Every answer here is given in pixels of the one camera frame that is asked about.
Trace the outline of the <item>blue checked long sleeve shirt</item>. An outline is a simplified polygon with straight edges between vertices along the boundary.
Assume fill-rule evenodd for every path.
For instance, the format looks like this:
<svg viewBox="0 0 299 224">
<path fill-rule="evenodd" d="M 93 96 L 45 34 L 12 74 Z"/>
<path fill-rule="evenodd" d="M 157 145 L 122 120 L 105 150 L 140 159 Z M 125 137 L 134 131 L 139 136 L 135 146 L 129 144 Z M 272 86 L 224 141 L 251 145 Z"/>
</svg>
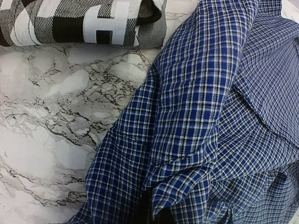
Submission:
<svg viewBox="0 0 299 224">
<path fill-rule="evenodd" d="M 299 25 L 280 0 L 203 0 L 85 180 L 71 224 L 286 224 L 299 206 Z"/>
</svg>

